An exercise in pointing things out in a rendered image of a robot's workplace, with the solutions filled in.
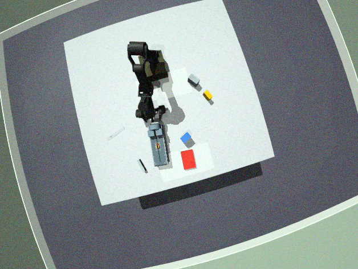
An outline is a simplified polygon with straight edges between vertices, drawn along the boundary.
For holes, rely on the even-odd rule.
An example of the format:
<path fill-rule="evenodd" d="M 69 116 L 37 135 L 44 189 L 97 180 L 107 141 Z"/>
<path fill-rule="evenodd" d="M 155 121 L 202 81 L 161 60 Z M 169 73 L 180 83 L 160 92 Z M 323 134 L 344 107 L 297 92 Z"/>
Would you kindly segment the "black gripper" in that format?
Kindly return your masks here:
<path fill-rule="evenodd" d="M 152 109 L 155 109 L 155 111 L 158 111 L 159 120 L 160 120 L 160 119 L 161 119 L 161 115 L 163 115 L 163 114 L 165 113 L 165 105 L 159 105 L 158 108 L 154 108 L 153 102 L 152 102 L 152 103 L 150 103 L 150 105 L 149 105 L 149 108 L 151 108 L 151 107 L 152 107 Z M 145 122 L 147 123 L 147 119 L 146 119 L 146 117 L 145 117 L 144 112 L 141 112 L 141 111 L 139 111 L 139 110 L 137 109 L 137 110 L 136 110 L 136 113 L 135 113 L 135 116 L 144 119 Z"/>

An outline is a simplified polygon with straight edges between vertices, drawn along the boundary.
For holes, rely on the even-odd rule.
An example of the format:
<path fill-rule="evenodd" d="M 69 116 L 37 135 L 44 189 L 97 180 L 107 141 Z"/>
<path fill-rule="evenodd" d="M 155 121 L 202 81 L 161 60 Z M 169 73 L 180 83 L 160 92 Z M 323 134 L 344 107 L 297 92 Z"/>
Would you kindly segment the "red block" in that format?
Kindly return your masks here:
<path fill-rule="evenodd" d="M 190 169 L 190 168 L 196 167 L 193 150 L 182 151 L 181 157 L 182 157 L 182 163 L 183 163 L 184 169 Z"/>

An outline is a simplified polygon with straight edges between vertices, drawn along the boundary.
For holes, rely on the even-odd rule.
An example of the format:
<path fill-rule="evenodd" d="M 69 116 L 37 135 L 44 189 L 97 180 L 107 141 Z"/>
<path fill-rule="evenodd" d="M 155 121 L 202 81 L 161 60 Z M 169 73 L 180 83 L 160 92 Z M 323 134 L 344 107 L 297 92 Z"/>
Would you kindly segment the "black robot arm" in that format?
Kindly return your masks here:
<path fill-rule="evenodd" d="M 155 109 L 149 108 L 150 103 L 152 103 L 152 95 L 154 86 L 150 80 L 148 80 L 145 73 L 145 63 L 148 62 L 149 66 L 155 66 L 158 64 L 158 50 L 149 50 L 146 42 L 133 42 L 130 41 L 127 47 L 128 59 L 132 64 L 132 69 L 139 82 L 139 92 L 138 97 L 141 97 L 138 104 L 138 109 L 141 112 L 144 112 L 146 119 L 152 119 L 156 115 Z M 136 64 L 131 55 L 143 57 L 143 64 Z M 143 92 L 143 93 L 140 93 Z"/>

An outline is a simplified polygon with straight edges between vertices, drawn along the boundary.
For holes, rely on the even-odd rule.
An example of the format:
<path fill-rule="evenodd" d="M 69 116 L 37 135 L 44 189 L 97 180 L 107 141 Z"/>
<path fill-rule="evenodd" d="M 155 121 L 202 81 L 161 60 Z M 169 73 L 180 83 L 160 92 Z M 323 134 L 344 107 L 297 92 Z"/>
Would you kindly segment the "yellow rectangular block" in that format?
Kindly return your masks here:
<path fill-rule="evenodd" d="M 213 97 L 208 90 L 206 90 L 202 95 L 207 101 L 209 101 Z"/>

